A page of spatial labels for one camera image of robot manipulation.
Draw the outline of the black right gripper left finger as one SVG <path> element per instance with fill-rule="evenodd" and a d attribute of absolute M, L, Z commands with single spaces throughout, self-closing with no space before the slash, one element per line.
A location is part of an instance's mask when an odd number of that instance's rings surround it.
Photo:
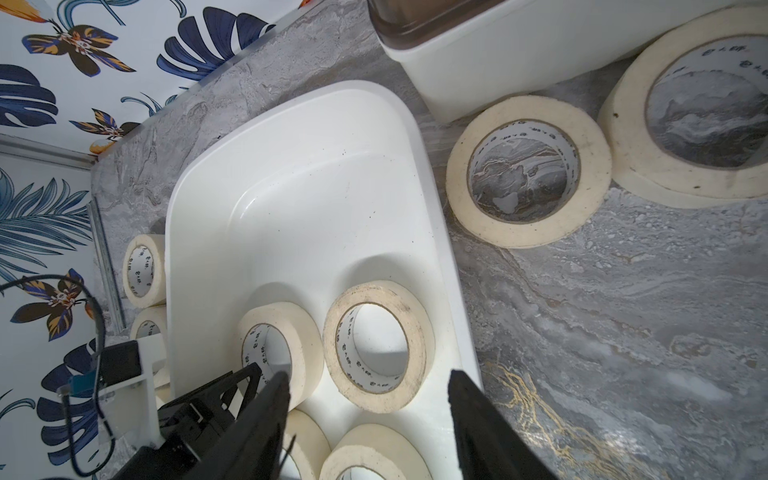
<path fill-rule="evenodd" d="M 243 400 L 234 423 L 185 477 L 278 478 L 289 400 L 288 375 L 278 372 L 254 398 Z"/>

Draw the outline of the white plastic storage tray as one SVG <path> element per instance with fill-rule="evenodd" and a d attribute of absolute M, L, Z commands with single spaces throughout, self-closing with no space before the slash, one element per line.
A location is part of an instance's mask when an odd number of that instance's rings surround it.
<path fill-rule="evenodd" d="M 343 81 L 248 122 L 178 180 L 165 234 L 171 388 L 183 395 L 231 371 L 236 328 L 286 301 L 323 323 L 348 288 L 391 280 L 423 305 L 435 357 L 405 408 L 378 415 L 323 374 L 301 408 L 331 443 L 385 425 L 435 479 L 461 475 L 448 403 L 452 370 L 480 377 L 455 257 L 416 120 L 393 92 Z"/>

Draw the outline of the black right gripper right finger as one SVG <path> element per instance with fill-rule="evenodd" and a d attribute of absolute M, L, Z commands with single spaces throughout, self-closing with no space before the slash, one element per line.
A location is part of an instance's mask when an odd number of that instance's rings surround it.
<path fill-rule="evenodd" d="M 453 370 L 448 400 L 465 479 L 554 479 L 470 377 Z"/>

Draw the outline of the brown lidded storage case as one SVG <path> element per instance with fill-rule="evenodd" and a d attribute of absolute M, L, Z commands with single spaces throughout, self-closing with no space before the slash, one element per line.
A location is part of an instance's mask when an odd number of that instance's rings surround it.
<path fill-rule="evenodd" d="M 369 17 L 432 115 L 450 122 L 498 100 L 635 56 L 629 88 L 646 95 L 689 72 L 747 61 L 767 33 L 763 1 L 372 1 Z"/>

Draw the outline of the cream tape roll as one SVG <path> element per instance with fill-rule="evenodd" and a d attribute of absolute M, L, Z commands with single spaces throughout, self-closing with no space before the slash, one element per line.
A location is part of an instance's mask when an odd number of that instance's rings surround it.
<path fill-rule="evenodd" d="M 767 195 L 767 9 L 724 9 L 649 45 L 599 113 L 613 179 L 705 208 Z"/>
<path fill-rule="evenodd" d="M 149 308 L 166 301 L 165 237 L 141 234 L 128 245 L 122 269 L 128 301 L 135 308 Z"/>
<path fill-rule="evenodd" d="M 321 428 L 299 410 L 287 416 L 279 479 L 318 480 L 331 449 Z"/>
<path fill-rule="evenodd" d="M 142 310 L 134 320 L 130 339 L 137 340 L 152 335 L 161 335 L 167 342 L 167 311 L 165 305 L 158 305 Z"/>
<path fill-rule="evenodd" d="M 324 461 L 320 479 L 421 479 L 432 475 L 415 447 L 379 424 L 347 432 Z"/>
<path fill-rule="evenodd" d="M 460 223 L 492 245 L 525 249 L 578 230 L 601 206 L 612 160 L 583 110 L 542 96 L 505 100 L 456 141 L 446 193 Z"/>
<path fill-rule="evenodd" d="M 261 391 L 278 373 L 289 377 L 289 410 L 307 400 L 320 383 L 325 368 L 319 330 L 300 306 L 276 302 L 249 310 L 234 336 L 232 367 L 255 364 L 261 370 Z"/>
<path fill-rule="evenodd" d="M 354 341 L 360 310 L 373 305 L 397 322 L 406 342 L 404 371 L 384 375 L 368 365 Z M 435 356 L 429 316 L 405 287 L 376 280 L 347 289 L 332 304 L 323 326 L 323 350 L 328 372 L 338 391 L 357 407 L 389 414 L 410 404 L 428 377 Z"/>

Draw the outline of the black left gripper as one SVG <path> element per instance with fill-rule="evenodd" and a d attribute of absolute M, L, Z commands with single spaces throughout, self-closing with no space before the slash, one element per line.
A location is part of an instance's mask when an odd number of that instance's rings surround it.
<path fill-rule="evenodd" d="M 261 370 L 255 364 L 226 373 L 159 409 L 130 418 L 147 424 L 150 438 L 115 475 L 117 479 L 187 479 L 188 473 L 234 423 L 244 399 L 257 394 Z"/>

